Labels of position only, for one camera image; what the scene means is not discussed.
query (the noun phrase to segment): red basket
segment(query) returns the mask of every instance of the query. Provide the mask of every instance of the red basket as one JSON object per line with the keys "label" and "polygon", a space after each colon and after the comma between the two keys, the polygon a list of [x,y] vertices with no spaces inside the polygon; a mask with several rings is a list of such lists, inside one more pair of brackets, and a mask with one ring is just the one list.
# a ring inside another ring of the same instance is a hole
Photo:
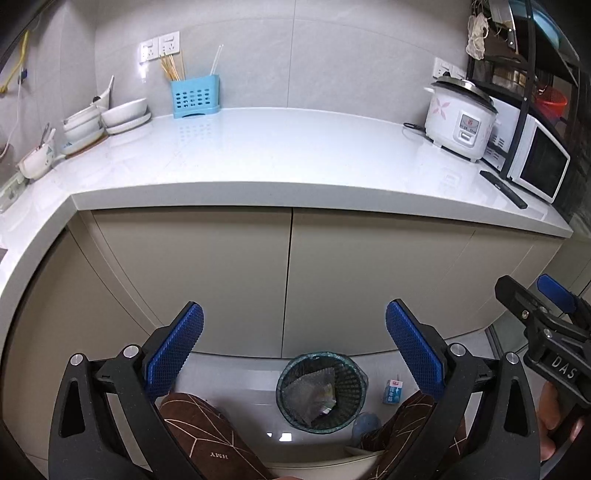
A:
{"label": "red basket", "polygon": [[569,100],[560,90],[548,85],[544,93],[536,96],[535,102],[545,107],[544,109],[552,111],[553,114],[560,118]]}

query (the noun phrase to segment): patterned fabric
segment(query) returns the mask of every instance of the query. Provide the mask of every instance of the patterned fabric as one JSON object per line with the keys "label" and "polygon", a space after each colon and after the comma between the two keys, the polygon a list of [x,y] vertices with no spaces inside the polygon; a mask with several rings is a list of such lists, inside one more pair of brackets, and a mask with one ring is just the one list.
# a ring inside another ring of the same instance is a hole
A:
{"label": "patterned fabric", "polygon": [[[384,480],[397,467],[431,414],[435,400],[429,395],[416,392],[406,400],[383,427],[361,438],[359,448],[377,452],[386,450],[377,466],[367,480]],[[450,465],[457,462],[466,440],[466,423],[464,419],[457,429],[456,435],[445,457],[441,460],[438,473],[443,473]]]}
{"label": "patterned fabric", "polygon": [[206,480],[274,478],[230,422],[199,397],[171,393],[160,405],[160,414]]}
{"label": "patterned fabric", "polygon": [[[367,433],[359,448],[386,450],[366,480],[385,480],[417,439],[431,414],[433,397],[415,393],[380,429]],[[160,405],[168,429],[206,480],[270,480],[274,476],[234,431],[228,420],[195,395],[172,393]],[[461,457],[466,424],[458,427],[453,444],[439,464],[443,473]]]}

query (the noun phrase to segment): screw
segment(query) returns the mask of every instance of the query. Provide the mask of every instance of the screw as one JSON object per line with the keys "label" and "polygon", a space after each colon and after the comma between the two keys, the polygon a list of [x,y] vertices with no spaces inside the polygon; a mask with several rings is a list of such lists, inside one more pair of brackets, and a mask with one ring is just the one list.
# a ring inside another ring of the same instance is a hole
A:
{"label": "screw", "polygon": [[139,347],[137,345],[128,345],[123,350],[123,356],[126,358],[133,358],[139,353]]}
{"label": "screw", "polygon": [[449,349],[455,356],[464,356],[466,354],[466,347],[461,343],[454,343]]}
{"label": "screw", "polygon": [[511,365],[517,365],[519,363],[519,357],[513,352],[509,352],[505,355],[505,358]]}
{"label": "screw", "polygon": [[75,355],[72,355],[72,358],[70,358],[70,363],[76,366],[80,365],[82,363],[82,360],[84,360],[84,357],[80,353],[77,353]]}

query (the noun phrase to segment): gray wall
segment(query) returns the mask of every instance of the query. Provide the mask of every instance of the gray wall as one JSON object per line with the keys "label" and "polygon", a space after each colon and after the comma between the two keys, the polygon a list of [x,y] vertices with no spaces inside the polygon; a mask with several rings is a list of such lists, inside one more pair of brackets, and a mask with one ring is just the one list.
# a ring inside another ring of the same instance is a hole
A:
{"label": "gray wall", "polygon": [[[15,170],[16,163],[39,142],[43,126],[58,127],[67,116],[88,106],[96,95],[95,0],[60,0],[33,23],[22,84],[20,121],[11,149],[0,163],[0,183]],[[0,73],[4,83],[18,62],[15,50]],[[0,126],[8,136],[17,117],[16,75],[8,93],[0,97]],[[63,142],[57,128],[57,145]]]}
{"label": "gray wall", "polygon": [[139,43],[181,31],[187,77],[218,72],[225,107],[274,106],[424,120],[436,56],[466,64],[469,0],[99,0],[96,82],[113,105],[146,96],[172,113],[158,61]]}

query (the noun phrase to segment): kitchen counter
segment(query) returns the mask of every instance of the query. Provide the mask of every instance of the kitchen counter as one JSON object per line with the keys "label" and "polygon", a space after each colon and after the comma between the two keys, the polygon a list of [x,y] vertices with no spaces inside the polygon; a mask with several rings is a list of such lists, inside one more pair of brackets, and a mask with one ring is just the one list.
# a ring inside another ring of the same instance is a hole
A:
{"label": "kitchen counter", "polygon": [[43,256],[78,210],[276,206],[463,220],[569,238],[551,206],[401,125],[339,113],[229,109],[171,116],[62,161],[0,215],[0,348]]}

